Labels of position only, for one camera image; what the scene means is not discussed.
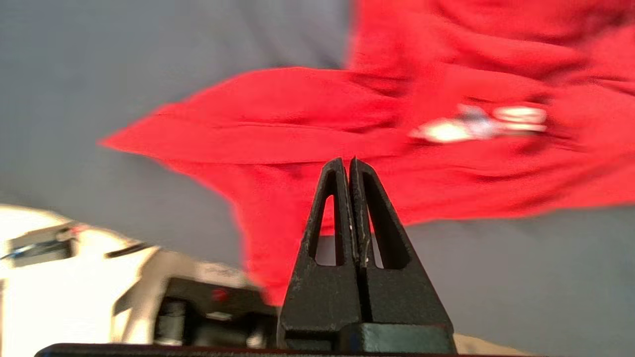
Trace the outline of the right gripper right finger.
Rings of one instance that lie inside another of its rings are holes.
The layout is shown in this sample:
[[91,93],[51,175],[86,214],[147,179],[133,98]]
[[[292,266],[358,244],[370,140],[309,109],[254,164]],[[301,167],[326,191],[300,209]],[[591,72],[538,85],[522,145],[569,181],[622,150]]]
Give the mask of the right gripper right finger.
[[454,353],[449,314],[378,174],[358,158],[351,161],[349,191],[362,314],[349,327],[349,350]]

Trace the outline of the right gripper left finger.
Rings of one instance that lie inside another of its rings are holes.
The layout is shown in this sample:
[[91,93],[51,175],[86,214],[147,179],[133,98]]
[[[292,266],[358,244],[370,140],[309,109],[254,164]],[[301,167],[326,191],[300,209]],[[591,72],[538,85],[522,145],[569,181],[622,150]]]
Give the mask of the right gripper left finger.
[[[317,262],[326,201],[333,197],[335,264]],[[353,258],[354,224],[343,161],[329,161],[320,173],[315,198],[277,324],[284,350],[336,351],[340,331],[361,321],[358,273]]]

